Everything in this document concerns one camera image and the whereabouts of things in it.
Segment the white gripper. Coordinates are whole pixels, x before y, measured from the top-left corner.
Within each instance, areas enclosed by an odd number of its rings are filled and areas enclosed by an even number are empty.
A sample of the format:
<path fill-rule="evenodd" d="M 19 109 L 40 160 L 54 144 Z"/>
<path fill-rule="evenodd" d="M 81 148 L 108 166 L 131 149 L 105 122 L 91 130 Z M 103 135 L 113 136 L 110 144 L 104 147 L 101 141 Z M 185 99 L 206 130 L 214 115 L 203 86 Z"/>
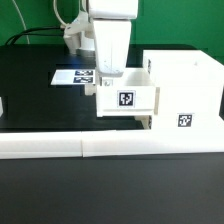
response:
<path fill-rule="evenodd" d="M 131 22 L 94 19 L 92 24 L 97 72 L 101 77 L 121 77 L 126 68 Z M 102 80 L 105 87 L 112 87 L 113 84 L 112 79 Z"/>

